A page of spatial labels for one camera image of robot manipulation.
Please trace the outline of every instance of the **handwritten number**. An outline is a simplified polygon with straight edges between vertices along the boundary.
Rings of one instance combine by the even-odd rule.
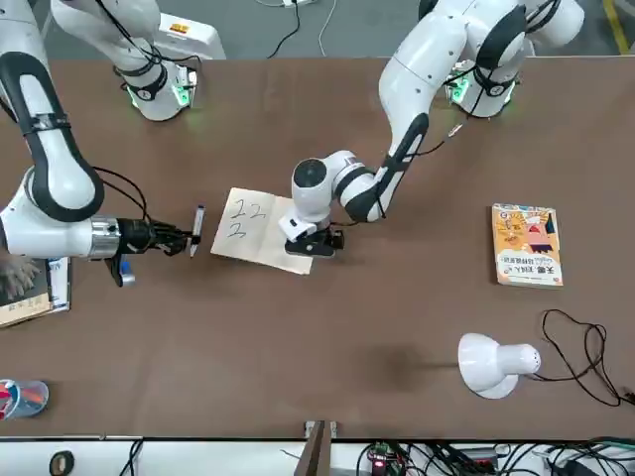
[[[260,205],[257,203],[252,203],[251,204],[252,208],[257,208],[256,211],[254,212],[253,215],[251,215],[249,218],[256,218],[257,216],[267,216],[264,213],[260,213]]]
[[[239,200],[236,200],[234,203],[238,203],[240,202],[240,209],[238,210],[238,213],[236,213],[234,216],[230,216],[229,218],[238,218],[239,216],[244,215],[244,213],[242,212],[242,207],[245,205],[245,200],[243,200],[242,198],[240,198]]]
[[[240,223],[232,223],[229,225],[233,231],[230,235],[227,235],[227,238],[231,238],[232,236],[237,236],[238,238],[244,238],[247,233],[244,231],[240,231]]]

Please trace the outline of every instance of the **gray floor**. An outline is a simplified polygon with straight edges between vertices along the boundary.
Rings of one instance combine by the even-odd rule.
[[[582,32],[563,49],[539,49],[539,54],[617,55],[602,0],[578,1],[586,12]],[[622,1],[630,2],[635,10],[635,0]],[[42,24],[48,14],[48,2],[40,0],[35,7]],[[158,0],[158,3],[165,13],[216,28],[229,59],[262,59],[295,27],[293,9],[268,8],[255,0]],[[301,30],[283,45],[278,56],[320,56],[318,34],[331,5],[332,0],[317,0],[301,7]],[[419,0],[339,0],[324,34],[324,48],[332,57],[388,57],[416,25],[418,5]],[[617,11],[630,46],[635,41],[635,18],[619,8]],[[51,59],[97,58],[95,51],[69,37],[55,22],[48,29],[47,49]]]

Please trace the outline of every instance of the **white lamp shade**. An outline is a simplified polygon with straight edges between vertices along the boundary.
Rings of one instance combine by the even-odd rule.
[[[507,397],[518,376],[540,368],[540,354],[529,344],[500,345],[483,334],[465,334],[458,343],[458,368],[465,385],[485,399]]]

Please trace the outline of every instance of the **white paper sheet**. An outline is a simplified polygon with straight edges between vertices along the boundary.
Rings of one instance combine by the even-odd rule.
[[[49,260],[51,270],[51,304],[50,313],[70,309],[70,296],[68,295],[68,269],[70,258]]]
[[[313,258],[287,254],[286,238],[278,226],[278,220],[292,205],[289,198],[233,188],[227,197],[211,253],[307,275]]]

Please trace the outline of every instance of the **brown table surface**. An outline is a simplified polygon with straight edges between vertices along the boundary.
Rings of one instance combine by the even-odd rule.
[[[75,260],[70,313],[0,330],[2,377],[53,390],[47,411],[0,433],[298,437],[304,420],[329,418],[346,437],[633,436],[632,409],[574,383],[522,381],[487,401],[454,366],[460,336],[475,331],[534,344],[542,372],[563,375],[538,326],[559,307],[607,326],[608,371],[635,387],[633,59],[528,60],[500,117],[469,121],[417,159],[388,219],[348,229],[347,249],[307,277],[208,254],[232,186],[288,195],[297,161],[339,149],[380,164],[384,62],[207,63],[200,108],[165,124],[130,107],[109,63],[53,64],[93,165],[134,179],[157,218],[187,228],[198,203],[208,214],[193,260],[135,257],[138,284],[122,290],[103,264]],[[460,117],[441,99],[431,115],[428,146]],[[5,118],[0,141],[6,202],[30,157]],[[556,208],[563,290],[494,284],[497,201]],[[112,192],[103,211],[138,213]],[[580,367],[581,329],[552,330]]]

